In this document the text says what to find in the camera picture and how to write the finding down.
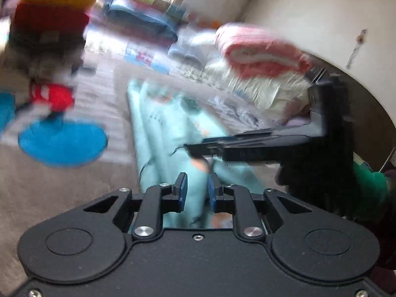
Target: green sleeve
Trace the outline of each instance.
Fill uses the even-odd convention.
[[[365,164],[353,163],[355,176],[360,187],[360,199],[355,213],[359,221],[375,220],[381,214],[381,207],[388,199],[385,175],[371,172]]]

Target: folded blanket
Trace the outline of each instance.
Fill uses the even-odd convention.
[[[242,78],[278,77],[287,71],[304,74],[311,67],[292,43],[252,25],[223,25],[216,32],[216,45]]]

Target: teal fabric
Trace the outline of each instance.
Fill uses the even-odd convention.
[[[183,145],[200,143],[201,134],[220,137],[225,132],[194,100],[172,90],[131,81],[127,96],[142,191],[159,183],[173,184],[180,172],[188,175],[185,210],[164,215],[164,227],[210,228],[210,215],[204,209],[208,172],[193,164]],[[246,163],[226,164],[215,159],[213,171],[224,184],[243,185],[253,193],[263,191]]]

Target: pink blanket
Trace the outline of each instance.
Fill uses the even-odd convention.
[[[216,32],[216,45],[241,78],[277,77],[287,71],[305,74],[311,68],[292,43],[252,25],[223,25]]]

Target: screw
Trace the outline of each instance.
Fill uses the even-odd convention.
[[[355,297],[369,297],[369,292],[367,290],[359,290]]]
[[[205,238],[205,237],[203,235],[201,235],[201,234],[196,234],[195,236],[193,236],[193,239],[195,241],[202,241],[203,238]]]
[[[154,233],[154,229],[150,226],[139,226],[134,232],[139,237],[148,237]]]
[[[263,234],[263,230],[257,226],[249,226],[244,230],[244,234],[247,237],[260,237]]]
[[[37,289],[31,289],[28,292],[29,297],[41,297],[41,292],[39,292]]]

